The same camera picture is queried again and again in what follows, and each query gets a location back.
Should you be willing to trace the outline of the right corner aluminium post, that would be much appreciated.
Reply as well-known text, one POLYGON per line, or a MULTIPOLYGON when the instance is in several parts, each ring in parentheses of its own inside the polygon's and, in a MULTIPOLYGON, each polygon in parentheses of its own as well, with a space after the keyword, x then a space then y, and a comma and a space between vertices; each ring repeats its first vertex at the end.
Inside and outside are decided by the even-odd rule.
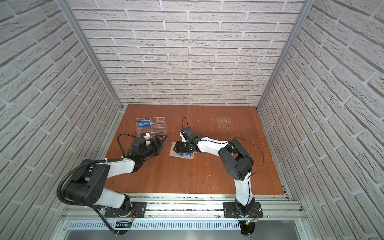
POLYGON ((288 57, 290 51, 291 51, 291 48, 293 47, 295 41, 296 41, 296 38, 297 36, 299 35, 306 19, 307 19, 307 16, 309 15, 312 7, 313 7, 313 4, 315 3, 315 0, 306 0, 304 1, 303 3, 303 6, 299 12, 299 15, 298 15, 298 18, 296 20, 296 22, 294 23, 293 25, 293 28, 292 28, 292 31, 283 47, 283 50, 281 52, 281 55, 279 56, 279 59, 273 69, 273 72, 267 82, 267 85, 263 91, 263 94, 258 102, 258 105, 256 106, 256 109, 257 111, 259 111, 263 105, 263 103, 266 101, 266 98, 267 98, 267 95, 269 93, 269 91, 271 90, 274 82, 276 81, 276 77, 280 71, 280 69, 282 68, 286 58, 288 57))

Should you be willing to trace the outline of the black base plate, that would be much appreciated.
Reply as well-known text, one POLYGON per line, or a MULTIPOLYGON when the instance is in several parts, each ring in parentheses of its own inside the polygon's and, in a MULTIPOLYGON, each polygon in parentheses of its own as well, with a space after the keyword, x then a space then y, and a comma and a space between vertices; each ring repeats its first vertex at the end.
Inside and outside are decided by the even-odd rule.
POLYGON ((223 210, 225 218, 263 218, 263 210, 259 202, 251 202, 243 207, 236 202, 224 202, 223 210))
POLYGON ((106 218, 143 218, 146 212, 147 202, 130 202, 123 205, 119 209, 107 208, 105 212, 106 218))

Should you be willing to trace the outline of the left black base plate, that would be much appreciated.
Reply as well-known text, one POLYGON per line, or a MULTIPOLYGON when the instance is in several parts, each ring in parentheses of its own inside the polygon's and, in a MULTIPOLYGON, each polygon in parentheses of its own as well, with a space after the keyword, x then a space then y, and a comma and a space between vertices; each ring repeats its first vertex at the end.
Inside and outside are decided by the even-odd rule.
POLYGON ((119 209, 107 208, 105 212, 106 218, 143 218, 146 212, 147 202, 130 202, 123 205, 119 209))

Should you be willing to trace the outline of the aluminium rail frame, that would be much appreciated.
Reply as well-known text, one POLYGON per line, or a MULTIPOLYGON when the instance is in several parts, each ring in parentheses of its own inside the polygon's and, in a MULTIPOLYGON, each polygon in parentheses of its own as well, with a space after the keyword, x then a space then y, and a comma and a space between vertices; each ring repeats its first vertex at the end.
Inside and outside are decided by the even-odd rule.
MULTIPOLYGON (((245 218, 225 218, 223 203, 235 202, 233 195, 208 194, 144 194, 132 193, 132 202, 147 202, 143 218, 107 218, 110 221, 128 221, 132 224, 142 220, 171 220, 171 221, 215 221, 235 220, 239 224, 245 218)), ((309 217, 299 201, 289 199, 286 195, 256 195, 255 202, 261 204, 264 217, 249 218, 255 221, 255 231, 248 239, 299 239, 313 240, 315 238, 309 222, 309 217)), ((184 234, 186 239, 192 235, 207 237, 215 231, 205 230, 128 230, 118 236, 107 230, 69 230, 72 220, 101 220, 89 207, 68 206, 53 233, 54 240, 134 240, 153 237, 156 232, 176 232, 184 234)), ((235 237, 241 237, 241 230, 230 231, 235 237)))

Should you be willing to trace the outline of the corner aluminium post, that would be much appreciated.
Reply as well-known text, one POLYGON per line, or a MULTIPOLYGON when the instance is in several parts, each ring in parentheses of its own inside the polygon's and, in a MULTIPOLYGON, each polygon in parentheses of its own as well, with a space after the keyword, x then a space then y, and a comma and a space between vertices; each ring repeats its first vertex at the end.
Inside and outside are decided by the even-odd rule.
POLYGON ((296 41, 296 38, 297 36, 299 35, 306 19, 307 19, 307 16, 309 15, 312 7, 313 7, 313 4, 315 3, 315 0, 306 0, 304 1, 303 3, 303 6, 299 12, 299 15, 298 15, 298 18, 296 20, 296 22, 294 23, 293 25, 293 28, 292 28, 292 31, 283 47, 283 50, 281 52, 281 55, 279 56, 279 59, 273 69, 273 72, 267 82, 267 85, 263 91, 263 94, 258 102, 258 105, 256 106, 256 109, 257 111, 259 111, 263 105, 263 103, 266 101, 266 98, 267 98, 267 95, 269 93, 269 91, 271 90, 274 82, 276 81, 276 77, 280 71, 280 69, 282 68, 286 58, 288 57, 290 51, 291 51, 291 48, 293 47, 295 41, 296 41))
POLYGON ((75 16, 75 13, 73 12, 72 8, 70 7, 70 4, 68 1, 65 0, 57 0, 57 4, 59 8, 61 9, 61 12, 67 19, 69 25, 71 26, 74 34, 78 38, 80 44, 82 45, 85 53, 87 54, 88 58, 90 59, 92 65, 94 66, 96 72, 98 73, 99 77, 101 78, 103 84, 105 85, 108 93, 110 94, 111 98, 113 99, 115 105, 118 107, 120 111, 124 109, 123 104, 121 103, 117 93, 115 92, 105 70, 103 69, 90 41, 88 40, 85 32, 83 31, 78 19, 75 16))

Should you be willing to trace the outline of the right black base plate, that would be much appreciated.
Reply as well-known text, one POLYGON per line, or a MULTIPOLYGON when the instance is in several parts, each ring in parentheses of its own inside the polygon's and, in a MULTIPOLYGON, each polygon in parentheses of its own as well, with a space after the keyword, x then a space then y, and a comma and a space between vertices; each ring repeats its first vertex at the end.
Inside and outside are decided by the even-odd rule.
POLYGON ((236 202, 224 202, 223 210, 225 218, 263 218, 263 210, 259 202, 251 202, 243 207, 236 202))

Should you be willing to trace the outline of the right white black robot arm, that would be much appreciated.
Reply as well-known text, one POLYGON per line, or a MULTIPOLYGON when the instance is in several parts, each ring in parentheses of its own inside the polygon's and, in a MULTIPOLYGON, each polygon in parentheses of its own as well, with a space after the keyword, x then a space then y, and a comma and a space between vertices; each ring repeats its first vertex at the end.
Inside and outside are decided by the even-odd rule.
POLYGON ((234 179, 236 187, 235 203, 242 215, 247 215, 255 202, 251 190, 251 175, 254 160, 237 140, 218 141, 208 137, 195 140, 178 141, 175 143, 176 153, 208 153, 219 157, 227 171, 234 179))

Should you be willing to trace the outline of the perforated metal vent strip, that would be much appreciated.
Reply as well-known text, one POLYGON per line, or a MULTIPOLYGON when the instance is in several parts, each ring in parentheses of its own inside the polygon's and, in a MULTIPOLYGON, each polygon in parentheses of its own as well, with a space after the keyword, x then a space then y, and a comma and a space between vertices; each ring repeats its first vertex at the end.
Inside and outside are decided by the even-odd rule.
MULTIPOLYGON (((224 221, 171 221, 171 220, 142 220, 129 224, 128 221, 110 221, 110 226, 116 231, 128 230, 197 230, 197 231, 238 231, 240 224, 235 220, 224 221)), ((69 230, 107 230, 101 220, 72 220, 69 230)))

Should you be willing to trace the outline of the tan leather card holder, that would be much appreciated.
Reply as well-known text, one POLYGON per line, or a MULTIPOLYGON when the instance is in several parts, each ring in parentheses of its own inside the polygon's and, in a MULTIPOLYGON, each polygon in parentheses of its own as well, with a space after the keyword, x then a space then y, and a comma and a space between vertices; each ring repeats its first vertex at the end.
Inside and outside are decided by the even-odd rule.
POLYGON ((176 149, 176 142, 172 142, 169 156, 175 157, 175 158, 181 158, 179 153, 184 153, 184 152, 181 152, 179 149, 176 149))

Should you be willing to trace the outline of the clear plastic organizer box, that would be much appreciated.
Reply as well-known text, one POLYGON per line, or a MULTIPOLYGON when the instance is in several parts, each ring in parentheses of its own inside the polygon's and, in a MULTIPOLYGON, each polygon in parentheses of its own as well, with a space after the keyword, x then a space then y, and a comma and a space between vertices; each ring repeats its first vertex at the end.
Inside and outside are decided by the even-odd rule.
POLYGON ((141 134, 150 133, 151 137, 155 135, 165 135, 166 134, 166 118, 165 117, 152 117, 152 118, 137 118, 136 119, 136 132, 137 136, 140 137, 141 134), (149 127, 140 128, 137 124, 138 121, 150 120, 151 125, 149 127))

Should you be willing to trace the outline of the left corner aluminium post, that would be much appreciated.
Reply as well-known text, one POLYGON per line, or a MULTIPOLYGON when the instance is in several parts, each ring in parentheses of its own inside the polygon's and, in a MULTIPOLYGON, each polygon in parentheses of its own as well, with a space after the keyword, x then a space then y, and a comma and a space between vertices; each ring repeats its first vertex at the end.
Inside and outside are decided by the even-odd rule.
POLYGON ((71 26, 74 34, 78 38, 80 44, 82 45, 85 53, 87 54, 88 58, 90 59, 92 65, 94 66, 96 72, 98 73, 99 77, 101 78, 103 84, 105 85, 108 93, 110 94, 111 98, 113 99, 115 105, 118 107, 120 111, 124 109, 123 104, 121 103, 117 93, 115 92, 105 70, 103 69, 90 41, 88 40, 85 32, 83 31, 78 19, 75 16, 75 13, 73 12, 72 8, 70 7, 70 4, 68 1, 65 0, 57 0, 57 4, 59 8, 61 9, 61 12, 67 19, 69 25, 71 26))

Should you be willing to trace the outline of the blue item in box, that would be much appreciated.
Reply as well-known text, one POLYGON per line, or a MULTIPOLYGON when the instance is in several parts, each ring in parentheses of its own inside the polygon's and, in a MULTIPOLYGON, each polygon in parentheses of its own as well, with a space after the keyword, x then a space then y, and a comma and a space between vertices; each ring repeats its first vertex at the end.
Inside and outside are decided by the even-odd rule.
POLYGON ((140 128, 145 128, 145 127, 149 127, 151 125, 151 121, 150 120, 142 120, 142 121, 138 121, 137 124, 140 128))

